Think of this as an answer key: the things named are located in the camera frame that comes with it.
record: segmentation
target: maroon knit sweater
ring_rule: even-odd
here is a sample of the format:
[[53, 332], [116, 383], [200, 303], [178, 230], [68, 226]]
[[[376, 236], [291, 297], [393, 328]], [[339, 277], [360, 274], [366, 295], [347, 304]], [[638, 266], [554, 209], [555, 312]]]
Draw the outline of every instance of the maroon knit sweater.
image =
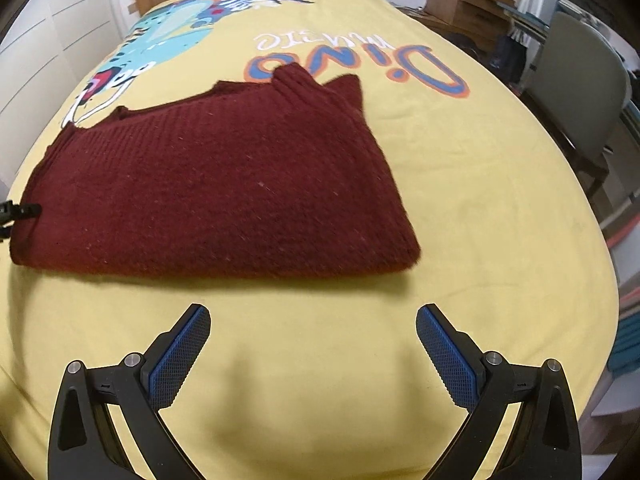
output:
[[125, 276], [357, 276], [420, 247], [364, 120], [357, 76], [299, 65], [68, 124], [34, 169], [19, 265]]

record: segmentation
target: yellow bedsheet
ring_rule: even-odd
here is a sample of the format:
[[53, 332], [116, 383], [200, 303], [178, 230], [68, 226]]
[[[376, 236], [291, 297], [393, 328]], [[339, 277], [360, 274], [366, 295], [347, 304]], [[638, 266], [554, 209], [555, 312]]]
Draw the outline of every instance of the yellow bedsheet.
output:
[[0, 430], [36, 480], [65, 365], [143, 351], [192, 302], [210, 309], [212, 335], [162, 414], [209, 480], [421, 478], [466, 413], [415, 335], [415, 313], [430, 302], [510, 362], [560, 360], [584, 408], [617, 317], [584, 193], [498, 80], [383, 0], [181, 0], [152, 11], [69, 96], [10, 197], [20, 199], [65, 120], [90, 126], [117, 105], [176, 100], [221, 78], [263, 80], [290, 60], [320, 82], [360, 76], [421, 261], [363, 279], [160, 282], [35, 272], [0, 245]]

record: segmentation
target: chair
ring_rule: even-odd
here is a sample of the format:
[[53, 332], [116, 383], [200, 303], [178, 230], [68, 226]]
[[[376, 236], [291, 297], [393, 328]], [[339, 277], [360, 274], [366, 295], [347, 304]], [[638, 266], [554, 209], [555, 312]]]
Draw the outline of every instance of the chair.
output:
[[564, 12], [551, 20], [537, 69], [522, 101], [554, 138], [576, 173], [594, 179], [591, 197], [609, 167], [609, 133], [630, 98], [618, 53], [597, 30]]

